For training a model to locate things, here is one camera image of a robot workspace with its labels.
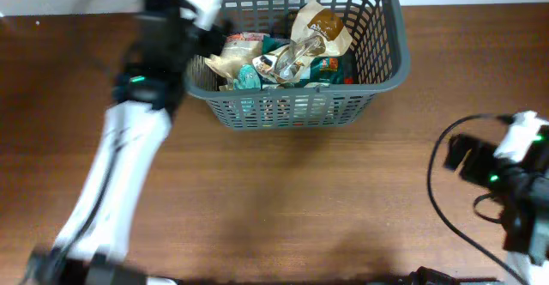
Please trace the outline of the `light teal packet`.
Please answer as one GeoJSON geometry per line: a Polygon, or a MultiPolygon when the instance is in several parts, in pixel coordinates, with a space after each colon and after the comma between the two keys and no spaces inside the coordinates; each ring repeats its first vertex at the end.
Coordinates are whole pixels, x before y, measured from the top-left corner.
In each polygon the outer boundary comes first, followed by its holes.
{"type": "MultiPolygon", "coordinates": [[[[251,64],[243,65],[238,73],[237,78],[233,81],[234,90],[260,89],[262,87],[261,77],[256,69],[251,64]]],[[[244,114],[252,112],[254,100],[244,99],[241,101],[244,114]]]]}

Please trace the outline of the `green white snack bag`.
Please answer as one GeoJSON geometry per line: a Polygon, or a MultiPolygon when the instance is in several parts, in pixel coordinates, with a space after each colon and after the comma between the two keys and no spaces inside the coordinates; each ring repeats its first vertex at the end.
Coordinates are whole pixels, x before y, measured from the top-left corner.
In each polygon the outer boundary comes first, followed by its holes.
{"type": "Polygon", "coordinates": [[[314,88],[330,84],[345,84],[344,78],[353,77],[353,56],[347,52],[341,57],[314,58],[297,82],[285,81],[283,88],[314,88]]]}

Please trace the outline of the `brown wrapper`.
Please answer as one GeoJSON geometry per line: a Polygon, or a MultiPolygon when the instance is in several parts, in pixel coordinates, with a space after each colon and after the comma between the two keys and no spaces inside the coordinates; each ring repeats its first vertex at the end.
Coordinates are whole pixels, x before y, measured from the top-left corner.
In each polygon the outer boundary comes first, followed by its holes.
{"type": "Polygon", "coordinates": [[[222,91],[233,90],[240,69],[251,64],[252,59],[262,53],[262,41],[231,40],[226,42],[219,56],[212,54],[205,64],[217,75],[226,79],[222,91]]]}
{"type": "Polygon", "coordinates": [[[270,82],[298,82],[315,58],[342,56],[352,41],[341,18],[313,0],[297,13],[290,42],[253,58],[252,65],[270,82]]]}

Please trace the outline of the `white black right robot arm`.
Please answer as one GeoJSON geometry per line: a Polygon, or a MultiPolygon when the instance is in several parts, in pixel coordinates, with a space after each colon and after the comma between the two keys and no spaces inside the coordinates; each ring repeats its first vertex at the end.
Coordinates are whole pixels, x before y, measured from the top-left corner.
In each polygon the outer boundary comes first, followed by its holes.
{"type": "Polygon", "coordinates": [[[542,268],[548,261],[548,122],[510,115],[472,115],[449,125],[436,140],[426,173],[426,188],[431,205],[447,228],[499,265],[516,282],[546,284],[524,268],[511,267],[484,246],[459,230],[437,204],[432,189],[432,169],[444,138],[458,125],[474,119],[495,119],[508,126],[502,142],[496,146],[467,134],[449,137],[444,166],[461,168],[461,179],[488,190],[474,204],[490,198],[503,206],[499,218],[481,218],[499,224],[505,231],[504,249],[511,255],[523,255],[526,264],[542,268]]]}

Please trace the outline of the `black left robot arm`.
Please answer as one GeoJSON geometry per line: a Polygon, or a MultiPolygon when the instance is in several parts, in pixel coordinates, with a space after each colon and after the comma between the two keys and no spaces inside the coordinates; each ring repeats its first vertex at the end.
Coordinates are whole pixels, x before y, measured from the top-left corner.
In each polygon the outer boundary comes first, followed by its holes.
{"type": "Polygon", "coordinates": [[[35,250],[24,284],[172,284],[124,259],[143,183],[184,95],[197,56],[219,53],[230,24],[223,0],[144,0],[139,38],[124,54],[93,165],[50,251],[35,250]]]}

